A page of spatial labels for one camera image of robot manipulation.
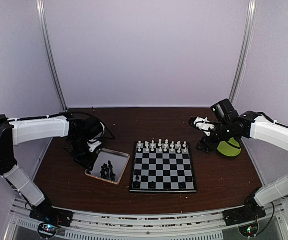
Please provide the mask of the black rook corner piece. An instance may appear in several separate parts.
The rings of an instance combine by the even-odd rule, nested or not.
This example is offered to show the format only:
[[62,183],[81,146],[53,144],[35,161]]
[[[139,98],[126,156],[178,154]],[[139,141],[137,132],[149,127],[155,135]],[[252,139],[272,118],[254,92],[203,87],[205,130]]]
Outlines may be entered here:
[[139,183],[137,181],[133,182],[133,188],[138,188],[139,187]]

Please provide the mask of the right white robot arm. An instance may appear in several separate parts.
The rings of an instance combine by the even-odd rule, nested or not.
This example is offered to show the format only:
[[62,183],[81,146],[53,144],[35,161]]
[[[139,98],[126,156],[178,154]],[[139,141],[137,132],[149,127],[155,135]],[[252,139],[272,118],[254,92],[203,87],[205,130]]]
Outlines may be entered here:
[[264,113],[252,111],[240,116],[227,114],[217,122],[195,116],[188,123],[204,133],[196,146],[197,150],[210,154],[221,142],[227,142],[230,138],[244,138],[265,180],[274,176],[268,172],[269,164],[281,174],[277,180],[254,190],[245,199],[245,206],[240,210],[243,220],[252,220],[259,213],[259,208],[288,197],[288,126],[270,119]]

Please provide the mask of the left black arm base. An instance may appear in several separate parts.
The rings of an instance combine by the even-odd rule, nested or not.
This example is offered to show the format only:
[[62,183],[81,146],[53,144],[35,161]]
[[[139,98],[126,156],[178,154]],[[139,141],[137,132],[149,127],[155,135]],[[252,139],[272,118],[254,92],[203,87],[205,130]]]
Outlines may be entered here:
[[73,218],[73,213],[68,210],[53,208],[50,216],[42,216],[36,210],[31,210],[29,217],[40,221],[37,226],[38,235],[48,240],[54,237],[62,227],[69,227]]

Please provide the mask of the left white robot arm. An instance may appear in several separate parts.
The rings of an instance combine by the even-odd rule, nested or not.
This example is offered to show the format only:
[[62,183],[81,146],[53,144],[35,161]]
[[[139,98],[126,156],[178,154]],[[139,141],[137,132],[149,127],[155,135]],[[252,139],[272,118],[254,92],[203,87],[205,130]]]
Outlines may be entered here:
[[55,138],[65,139],[71,158],[85,170],[92,171],[101,150],[105,124],[93,115],[86,119],[78,113],[10,118],[0,115],[0,176],[4,178],[45,222],[51,222],[55,210],[46,195],[33,183],[16,159],[21,146],[31,147]]

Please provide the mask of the wooden tray with mirror base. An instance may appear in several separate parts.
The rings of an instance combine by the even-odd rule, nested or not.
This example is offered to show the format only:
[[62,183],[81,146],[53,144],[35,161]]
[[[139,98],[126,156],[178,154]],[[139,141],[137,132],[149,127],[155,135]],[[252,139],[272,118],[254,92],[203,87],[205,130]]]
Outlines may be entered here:
[[130,155],[128,153],[103,148],[92,171],[85,170],[88,177],[118,185],[126,169]]

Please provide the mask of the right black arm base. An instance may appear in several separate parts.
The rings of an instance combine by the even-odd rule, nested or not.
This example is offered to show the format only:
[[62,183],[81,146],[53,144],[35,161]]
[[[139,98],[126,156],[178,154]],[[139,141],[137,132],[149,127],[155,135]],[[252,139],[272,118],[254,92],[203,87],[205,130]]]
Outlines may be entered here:
[[223,212],[223,218],[227,227],[237,226],[239,233],[244,237],[254,237],[259,233],[258,220],[266,216],[263,208],[255,211],[247,209],[247,207],[239,207]]

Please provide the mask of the black and grey chessboard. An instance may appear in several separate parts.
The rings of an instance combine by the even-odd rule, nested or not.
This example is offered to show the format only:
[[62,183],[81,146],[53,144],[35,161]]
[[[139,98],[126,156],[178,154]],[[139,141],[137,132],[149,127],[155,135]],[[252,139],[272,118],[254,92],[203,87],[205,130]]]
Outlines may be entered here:
[[[159,152],[158,141],[155,142],[155,152],[151,152],[149,142],[149,152],[146,152],[145,143],[140,147],[141,152],[137,152],[137,142],[134,143],[132,171],[130,174],[129,192],[131,193],[196,193],[197,186],[194,174],[193,160],[190,145],[187,142],[187,152],[184,153],[181,147],[177,148],[174,143],[174,152],[170,152],[170,144],[167,152],[163,149],[165,141],[162,141],[162,152]],[[186,177],[191,177],[192,182],[187,182]],[[149,183],[155,182],[155,188],[150,188]],[[133,188],[133,182],[138,182],[139,187]],[[180,189],[179,183],[185,182],[185,188]]]

